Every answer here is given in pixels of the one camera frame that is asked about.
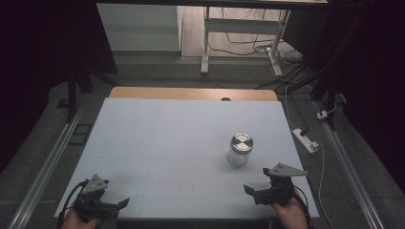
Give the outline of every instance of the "can lid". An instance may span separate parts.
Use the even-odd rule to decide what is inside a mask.
[[[240,155],[246,155],[252,151],[253,139],[246,134],[236,134],[230,142],[232,150]]]

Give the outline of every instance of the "dark background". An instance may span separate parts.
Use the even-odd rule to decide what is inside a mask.
[[[374,3],[341,56],[338,83],[348,101],[344,110],[348,120],[402,191],[404,10],[400,1]],[[332,31],[340,27],[336,21],[327,23],[318,37],[321,46],[328,45]],[[50,88],[66,81],[76,65],[117,72],[95,2],[1,1],[1,170],[41,116]]]
[[[0,170],[41,116],[50,89],[75,66],[117,72],[96,2],[1,1]]]

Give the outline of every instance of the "white tabletop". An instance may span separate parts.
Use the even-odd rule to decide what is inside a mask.
[[[242,168],[226,159],[237,133],[254,142]],[[269,188],[262,169],[278,162],[303,169],[280,102],[107,98],[55,214],[98,174],[110,180],[102,201],[130,198],[121,219],[268,219],[271,207],[255,205],[243,185]],[[307,179],[293,183],[318,217]]]

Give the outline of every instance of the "metal can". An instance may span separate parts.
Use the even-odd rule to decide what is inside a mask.
[[[236,134],[230,141],[230,147],[227,153],[228,161],[240,167],[247,163],[249,153],[253,148],[253,139],[247,134]]]

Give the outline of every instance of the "metal bracket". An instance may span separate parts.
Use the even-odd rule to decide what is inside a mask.
[[[91,192],[106,189],[108,184],[106,181],[102,180],[98,175],[93,175],[92,179],[83,188],[82,194],[88,194]]]

